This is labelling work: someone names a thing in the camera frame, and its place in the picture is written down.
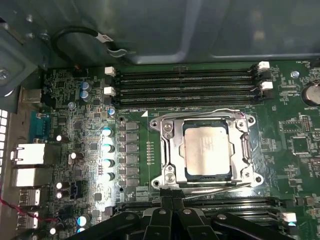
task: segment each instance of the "red wire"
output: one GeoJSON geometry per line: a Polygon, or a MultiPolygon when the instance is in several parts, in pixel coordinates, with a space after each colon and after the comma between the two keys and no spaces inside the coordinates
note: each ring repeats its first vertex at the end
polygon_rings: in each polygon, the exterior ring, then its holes
{"type": "Polygon", "coordinates": [[[49,218],[41,218],[41,217],[38,217],[38,216],[34,215],[33,213],[24,211],[21,207],[13,205],[13,204],[10,204],[7,201],[3,200],[1,198],[1,196],[0,196],[0,203],[2,203],[5,206],[8,206],[9,208],[15,209],[21,215],[28,215],[31,218],[38,219],[38,221],[40,221],[40,222],[42,222],[42,221],[46,221],[46,222],[54,221],[54,222],[57,222],[58,221],[57,218],[50,218],[50,217],[49,218]]]}

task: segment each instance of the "black capacitor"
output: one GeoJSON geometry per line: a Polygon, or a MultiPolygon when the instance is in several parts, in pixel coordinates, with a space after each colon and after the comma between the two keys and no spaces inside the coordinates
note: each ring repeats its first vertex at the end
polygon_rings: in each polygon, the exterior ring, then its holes
{"type": "Polygon", "coordinates": [[[70,153],[70,158],[72,160],[82,160],[84,159],[84,155],[81,152],[73,151],[70,153]]]}
{"type": "Polygon", "coordinates": [[[55,185],[56,189],[68,189],[70,188],[70,183],[68,181],[60,181],[55,185]]]}
{"type": "Polygon", "coordinates": [[[56,141],[57,141],[58,143],[62,143],[62,144],[67,144],[67,143],[70,142],[69,137],[67,137],[67,136],[65,136],[65,135],[61,135],[61,134],[59,134],[58,136],[56,136],[55,139],[56,139],[56,141]]]}
{"type": "Polygon", "coordinates": [[[61,191],[57,191],[55,196],[57,199],[63,199],[63,198],[69,197],[70,193],[68,190],[61,190],[61,191]]]}

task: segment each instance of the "capacitor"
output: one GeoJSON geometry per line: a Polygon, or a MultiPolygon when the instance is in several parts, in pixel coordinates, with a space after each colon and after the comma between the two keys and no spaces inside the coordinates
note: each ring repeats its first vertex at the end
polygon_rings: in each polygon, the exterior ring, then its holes
{"type": "Polygon", "coordinates": [[[310,82],[301,92],[302,100],[309,106],[320,105],[320,83],[318,81],[310,82]]]}
{"type": "Polygon", "coordinates": [[[84,81],[83,83],[81,83],[80,88],[81,88],[82,90],[87,91],[87,92],[90,92],[90,91],[91,91],[91,86],[90,86],[90,84],[89,84],[88,82],[86,82],[86,81],[84,81]]]}
{"type": "Polygon", "coordinates": [[[56,189],[67,189],[70,187],[70,183],[68,181],[61,181],[55,185],[56,189]]]}
{"type": "Polygon", "coordinates": [[[113,106],[109,107],[108,114],[110,117],[114,117],[116,115],[116,109],[113,106]]]}
{"type": "Polygon", "coordinates": [[[83,90],[80,92],[80,98],[82,98],[82,100],[85,102],[89,102],[91,100],[91,95],[88,93],[88,91],[83,90]]]}
{"type": "Polygon", "coordinates": [[[65,225],[62,222],[59,222],[49,230],[49,233],[51,235],[55,235],[55,234],[59,233],[60,231],[64,230],[65,228],[66,228],[65,225]]]}
{"type": "Polygon", "coordinates": [[[106,168],[111,168],[115,165],[115,161],[111,159],[103,159],[102,163],[103,163],[103,166],[106,168]]]}
{"type": "Polygon", "coordinates": [[[88,214],[83,214],[80,217],[78,217],[78,219],[76,220],[76,223],[80,226],[83,227],[85,226],[87,223],[90,222],[90,216],[88,214]]]}
{"type": "Polygon", "coordinates": [[[62,199],[62,198],[69,197],[70,193],[68,190],[61,190],[61,191],[58,191],[55,196],[57,199],[62,199]]]}
{"type": "Polygon", "coordinates": [[[83,232],[84,230],[86,230],[85,227],[80,227],[76,232],[77,232],[77,233],[81,233],[81,232],[83,232]]]}
{"type": "Polygon", "coordinates": [[[112,129],[110,127],[105,127],[102,130],[102,135],[106,136],[106,137],[111,137],[114,134],[114,131],[112,131],[112,129]]]}
{"type": "Polygon", "coordinates": [[[76,108],[76,104],[73,101],[68,103],[68,109],[73,110],[75,108],[76,108]]]}
{"type": "Polygon", "coordinates": [[[109,182],[115,179],[115,174],[113,172],[107,172],[105,174],[105,177],[106,177],[106,181],[109,182]]]}
{"type": "Polygon", "coordinates": [[[106,151],[107,153],[113,153],[115,151],[115,147],[111,144],[103,144],[102,145],[103,150],[106,151]]]}
{"type": "Polygon", "coordinates": [[[81,160],[81,159],[84,159],[84,155],[81,153],[81,152],[72,152],[70,153],[70,158],[73,159],[73,160],[81,160]]]}
{"type": "Polygon", "coordinates": [[[67,144],[70,142],[69,138],[65,135],[58,135],[56,136],[56,141],[59,143],[67,144]]]}

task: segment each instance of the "microchip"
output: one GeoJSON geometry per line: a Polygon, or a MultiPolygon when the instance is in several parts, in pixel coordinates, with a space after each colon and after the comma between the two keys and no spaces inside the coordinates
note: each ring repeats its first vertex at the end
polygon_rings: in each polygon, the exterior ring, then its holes
{"type": "Polygon", "coordinates": [[[64,88],[65,87],[65,82],[64,81],[58,81],[56,87],[57,88],[64,88]]]}
{"type": "Polygon", "coordinates": [[[137,130],[138,129],[138,123],[134,122],[134,121],[127,122],[125,126],[126,126],[127,130],[137,130]]]}
{"type": "Polygon", "coordinates": [[[126,134],[126,141],[127,142],[138,141],[138,134],[137,133],[127,133],[126,134]]]}
{"type": "Polygon", "coordinates": [[[58,124],[66,124],[67,118],[66,117],[58,117],[58,124]]]}
{"type": "Polygon", "coordinates": [[[100,217],[100,211],[99,210],[93,210],[91,213],[93,218],[99,218],[100,217]]]}
{"type": "Polygon", "coordinates": [[[106,216],[112,216],[114,214],[114,208],[112,206],[107,206],[104,209],[104,215],[106,216]]]}
{"type": "Polygon", "coordinates": [[[296,187],[297,186],[297,181],[295,179],[290,179],[289,184],[291,187],[296,187]]]}
{"type": "Polygon", "coordinates": [[[126,186],[127,185],[127,181],[119,181],[118,185],[119,186],[126,186]]]}
{"type": "Polygon", "coordinates": [[[314,199],[313,197],[307,196],[307,197],[305,198],[305,204],[306,204],[307,206],[313,207],[313,206],[315,205],[315,203],[316,203],[316,201],[315,201],[315,199],[314,199]]]}
{"type": "Polygon", "coordinates": [[[75,130],[80,130],[80,129],[82,129],[82,122],[80,122],[80,121],[75,122],[74,125],[73,125],[73,128],[74,128],[75,130]]]}
{"type": "Polygon", "coordinates": [[[139,161],[138,155],[128,155],[126,156],[126,163],[127,164],[137,164],[139,161]]]}
{"type": "Polygon", "coordinates": [[[126,146],[127,153],[136,153],[138,152],[138,145],[137,144],[130,144],[126,146]]]}
{"type": "Polygon", "coordinates": [[[119,147],[119,153],[125,153],[127,151],[126,147],[119,147]]]}
{"type": "Polygon", "coordinates": [[[91,143],[90,144],[90,150],[97,150],[98,149],[98,143],[91,143]]]}
{"type": "Polygon", "coordinates": [[[93,195],[93,198],[95,201],[101,201],[102,200],[102,194],[100,192],[97,192],[93,195]]]}
{"type": "Polygon", "coordinates": [[[100,87],[101,87],[101,83],[100,83],[99,81],[95,81],[95,82],[93,83],[93,87],[94,87],[94,88],[100,88],[100,87]]]}
{"type": "Polygon", "coordinates": [[[304,206],[305,205],[305,202],[304,202],[304,199],[302,197],[297,197],[296,198],[296,205],[297,206],[304,206]]]}
{"type": "Polygon", "coordinates": [[[138,178],[130,178],[127,179],[127,186],[128,187],[137,187],[139,186],[139,179],[138,178]]]}
{"type": "Polygon", "coordinates": [[[119,137],[120,142],[125,142],[126,141],[126,136],[120,136],[119,137]]]}
{"type": "Polygon", "coordinates": [[[100,99],[94,99],[93,100],[93,105],[99,106],[100,105],[100,99]]]}
{"type": "Polygon", "coordinates": [[[127,167],[126,168],[126,174],[127,175],[137,175],[139,173],[139,168],[138,167],[127,167]]]}
{"type": "Polygon", "coordinates": [[[123,158],[123,157],[119,158],[118,161],[119,161],[120,164],[125,164],[126,163],[126,159],[123,158]]]}
{"type": "Polygon", "coordinates": [[[127,174],[127,170],[125,170],[125,169],[119,169],[119,170],[118,170],[118,173],[119,173],[120,175],[126,175],[126,174],[127,174]]]}
{"type": "Polygon", "coordinates": [[[81,169],[76,169],[76,170],[74,170],[74,177],[75,177],[75,178],[80,178],[80,177],[82,177],[82,170],[81,170],[81,169]]]}
{"type": "Polygon", "coordinates": [[[292,138],[293,152],[295,154],[308,154],[309,145],[306,137],[293,137],[292,138]]]}

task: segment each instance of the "black cable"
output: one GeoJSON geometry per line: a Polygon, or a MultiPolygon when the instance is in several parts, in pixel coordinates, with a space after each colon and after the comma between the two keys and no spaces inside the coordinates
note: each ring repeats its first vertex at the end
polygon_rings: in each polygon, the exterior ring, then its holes
{"type": "MultiPolygon", "coordinates": [[[[63,51],[60,50],[60,48],[58,47],[58,41],[60,38],[62,38],[63,36],[67,35],[67,34],[72,34],[72,33],[81,33],[81,34],[88,34],[91,35],[93,37],[97,37],[98,36],[98,32],[85,27],[85,26],[67,26],[64,27],[60,30],[58,30],[55,34],[53,34],[53,36],[51,37],[51,46],[53,51],[63,60],[65,60],[68,63],[71,63],[75,66],[76,69],[79,68],[79,65],[77,63],[75,63],[75,61],[73,61],[67,54],[65,54],[63,51]]],[[[118,50],[116,44],[112,41],[107,41],[104,43],[106,45],[106,47],[112,51],[116,51],[118,50]]],[[[119,57],[117,58],[117,60],[119,60],[120,63],[122,64],[132,64],[130,60],[125,59],[124,57],[119,57]]]]}

